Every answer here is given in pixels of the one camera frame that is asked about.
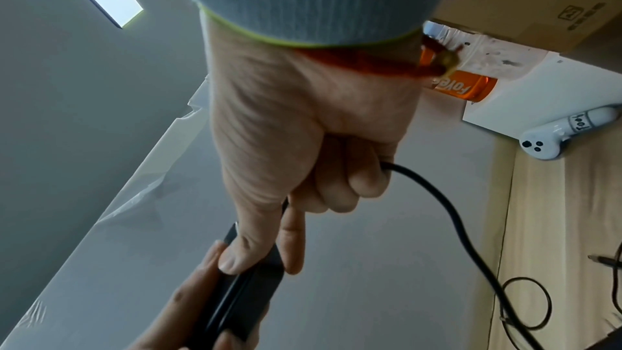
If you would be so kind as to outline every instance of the light wood surface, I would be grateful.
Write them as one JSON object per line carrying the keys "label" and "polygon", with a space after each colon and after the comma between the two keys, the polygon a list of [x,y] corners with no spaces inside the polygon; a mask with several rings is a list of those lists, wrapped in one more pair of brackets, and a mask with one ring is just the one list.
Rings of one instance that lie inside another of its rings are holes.
{"label": "light wood surface", "polygon": [[[606,320],[620,325],[610,299],[612,271],[587,258],[612,257],[620,242],[622,122],[578,136],[558,160],[539,161],[517,149],[499,279],[528,276],[548,289],[553,315],[534,332],[545,349],[583,350],[612,330]],[[536,285],[515,283],[507,292],[524,323],[545,316],[546,299]],[[521,339],[519,346],[530,349]],[[489,349],[514,349],[498,301]]]}

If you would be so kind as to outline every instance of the white game controller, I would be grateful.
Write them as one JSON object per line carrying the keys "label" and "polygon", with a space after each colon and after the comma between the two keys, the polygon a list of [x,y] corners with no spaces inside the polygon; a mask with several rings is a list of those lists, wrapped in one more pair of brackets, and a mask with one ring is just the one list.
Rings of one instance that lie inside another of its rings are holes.
{"label": "white game controller", "polygon": [[519,138],[520,147],[534,158],[555,159],[561,152],[561,144],[572,135],[613,122],[618,116],[617,110],[612,107],[601,107],[571,115],[524,132]]}

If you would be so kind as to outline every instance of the label on controller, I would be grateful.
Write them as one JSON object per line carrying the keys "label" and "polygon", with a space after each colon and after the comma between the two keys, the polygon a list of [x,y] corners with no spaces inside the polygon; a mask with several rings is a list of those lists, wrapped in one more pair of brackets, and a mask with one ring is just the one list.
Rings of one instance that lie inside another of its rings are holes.
{"label": "label on controller", "polygon": [[568,117],[568,123],[575,133],[582,133],[594,127],[587,111]]}

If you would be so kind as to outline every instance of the human hand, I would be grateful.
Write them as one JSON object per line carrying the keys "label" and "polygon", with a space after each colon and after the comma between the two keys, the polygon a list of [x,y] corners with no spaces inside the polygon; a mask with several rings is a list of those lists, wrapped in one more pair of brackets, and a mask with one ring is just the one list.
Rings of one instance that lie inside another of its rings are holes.
{"label": "human hand", "polygon": [[[380,196],[412,120],[421,80],[334,67],[259,42],[203,16],[211,125],[238,237],[220,257],[228,274],[249,268],[275,240],[286,271],[302,269],[305,212],[352,211]],[[368,52],[417,63],[420,35]],[[281,203],[290,208],[281,219]]]}
{"label": "human hand", "polygon": [[[160,315],[128,350],[187,350],[184,345],[221,275],[218,258],[226,248],[227,244],[221,241],[212,245],[201,264],[173,293]],[[266,317],[267,312],[266,309],[260,320]],[[213,350],[253,350],[258,343],[259,324],[246,343],[229,331],[223,332]]]}

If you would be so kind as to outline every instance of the yellow-green sleeve trim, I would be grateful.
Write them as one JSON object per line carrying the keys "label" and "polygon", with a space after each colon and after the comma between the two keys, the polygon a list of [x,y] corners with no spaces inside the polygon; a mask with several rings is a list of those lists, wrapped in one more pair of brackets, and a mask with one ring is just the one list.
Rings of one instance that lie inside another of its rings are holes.
{"label": "yellow-green sleeve trim", "polygon": [[207,7],[203,6],[203,5],[199,5],[199,7],[201,8],[201,10],[203,10],[203,12],[205,12],[205,15],[209,16],[210,18],[212,18],[213,20],[225,25],[226,27],[230,28],[231,30],[234,30],[240,34],[243,34],[247,37],[250,37],[254,40],[257,41],[263,41],[264,43],[268,43],[268,44],[272,44],[272,45],[280,45],[281,47],[295,47],[295,48],[343,48],[343,47],[370,47],[370,46],[374,46],[374,45],[384,45],[384,44],[390,44],[390,43],[395,43],[396,41],[400,41],[403,40],[405,38],[408,38],[410,36],[414,36],[416,34],[419,34],[419,32],[421,31],[421,28],[419,29],[415,29],[412,32],[408,32],[402,36],[396,37],[396,38],[392,38],[389,40],[384,40],[384,41],[377,41],[375,43],[367,43],[367,44],[357,44],[357,45],[325,45],[325,44],[315,44],[315,43],[299,43],[296,41],[287,41],[287,40],[280,40],[277,38],[272,38],[272,37],[267,37],[267,36],[262,36],[260,34],[251,32],[250,30],[246,30],[242,27],[239,27],[238,25],[235,25],[229,21],[227,21],[226,19],[224,19],[223,17],[215,14],[214,12],[211,12]]}

